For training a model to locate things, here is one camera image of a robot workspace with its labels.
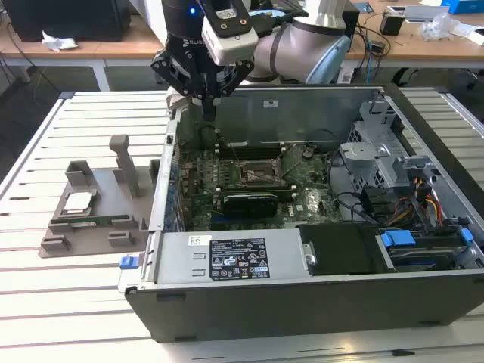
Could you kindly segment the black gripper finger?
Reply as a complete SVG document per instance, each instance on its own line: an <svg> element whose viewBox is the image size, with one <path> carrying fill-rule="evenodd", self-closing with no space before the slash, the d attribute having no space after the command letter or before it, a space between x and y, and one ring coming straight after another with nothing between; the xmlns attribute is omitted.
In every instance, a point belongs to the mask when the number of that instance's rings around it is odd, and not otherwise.
<svg viewBox="0 0 484 363"><path fill-rule="evenodd" d="M209 121L214 122L221 98L228 97L252 72L251 60L242 60L228 66L215 66L209 71Z"/></svg>
<svg viewBox="0 0 484 363"><path fill-rule="evenodd" d="M190 98L193 104L200 106L203 120L209 122L206 83L192 50L182 50L173 54L166 48L155 54L150 66L180 95Z"/></svg>

